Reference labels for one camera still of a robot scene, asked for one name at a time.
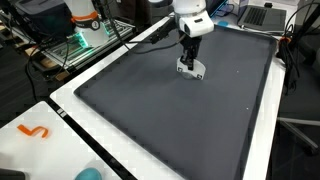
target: table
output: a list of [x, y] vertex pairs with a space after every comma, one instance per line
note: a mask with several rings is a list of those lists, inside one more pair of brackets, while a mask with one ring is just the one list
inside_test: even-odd
[[[263, 5], [262, 2], [256, 2], [255, 4]], [[274, 3], [274, 7], [287, 9], [287, 19], [297, 8], [277, 3]], [[133, 39], [133, 41], [143, 40], [163, 25], [167, 20], [168, 18], [164, 18], [159, 21], [150, 29]], [[223, 20], [230, 20], [229, 27], [239, 29], [236, 26], [235, 18], [232, 19], [230, 16], [223, 18]], [[136, 44], [128, 44], [130, 48], [135, 45]], [[139, 180], [183, 179], [73, 94], [74, 90], [81, 84], [96, 75], [126, 52], [127, 49], [125, 47], [119, 48], [114, 53], [105, 57], [99, 63], [95, 64], [90, 69], [86, 70], [78, 77], [52, 93], [50, 98], [65, 110], [70, 117], [81, 125], [95, 140], [97, 140]], [[285, 69], [283, 68], [282, 61], [274, 57], [267, 77], [262, 103], [252, 137], [251, 148], [243, 178], [245, 180], [260, 180], [265, 179], [266, 177], [284, 75]]]
[[[43, 126], [26, 136], [17, 129]], [[115, 172], [45, 102], [40, 102], [0, 129], [0, 168], [25, 172], [27, 179], [74, 179], [88, 167], [98, 169], [105, 180], [120, 180]]]

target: black mat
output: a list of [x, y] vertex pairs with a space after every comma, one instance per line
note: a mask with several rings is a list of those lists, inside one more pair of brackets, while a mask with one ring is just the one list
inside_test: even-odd
[[216, 28], [197, 58], [203, 81], [176, 72], [176, 46], [122, 56], [75, 94], [184, 178], [241, 179], [275, 47], [271, 38]]

